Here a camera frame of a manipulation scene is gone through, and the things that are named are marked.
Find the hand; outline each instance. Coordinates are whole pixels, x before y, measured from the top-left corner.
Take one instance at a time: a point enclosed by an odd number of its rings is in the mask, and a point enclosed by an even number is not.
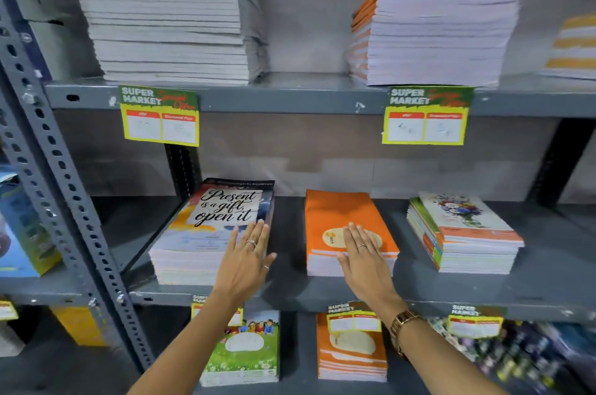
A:
[[[348,255],[337,252],[336,257],[348,286],[385,324],[391,324],[408,307],[393,287],[389,266],[361,225],[349,223],[343,228],[343,239]]]
[[[277,257],[275,253],[264,257],[269,225],[264,224],[263,219],[257,224],[250,223],[238,243],[237,238],[238,227],[235,227],[213,285],[213,293],[225,295],[234,301],[234,306],[248,300],[264,284],[267,272]]]

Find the paper stack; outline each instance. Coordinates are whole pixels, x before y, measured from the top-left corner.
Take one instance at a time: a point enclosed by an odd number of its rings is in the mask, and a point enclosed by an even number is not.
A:
[[[80,0],[108,81],[247,84],[268,70],[260,0]]]
[[[350,74],[367,85],[497,85],[520,0],[366,0]]]
[[[478,197],[420,193],[408,223],[442,273],[509,274],[522,238]]]
[[[213,285],[228,240],[259,219],[271,224],[274,181],[207,179],[149,250],[165,285]]]
[[[245,311],[243,324],[226,329],[201,375],[202,386],[279,381],[279,311]]]
[[[387,382],[387,354],[382,332],[329,332],[324,313],[317,314],[319,379]]]
[[[541,74],[596,79],[596,14],[563,22]]]
[[[306,190],[306,270],[309,276],[343,277],[336,253],[346,252],[343,227],[353,222],[369,232],[389,269],[399,248],[367,193]]]

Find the gold wristwatch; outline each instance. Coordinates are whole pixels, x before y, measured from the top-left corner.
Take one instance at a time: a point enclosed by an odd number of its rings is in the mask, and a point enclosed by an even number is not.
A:
[[[408,321],[415,320],[416,318],[422,318],[417,311],[406,310],[402,313],[398,313],[393,319],[393,323],[391,323],[391,328],[389,328],[389,332],[391,333],[391,343],[400,356],[403,356],[404,354],[402,353],[401,346],[399,346],[399,331],[404,327],[404,324]]]

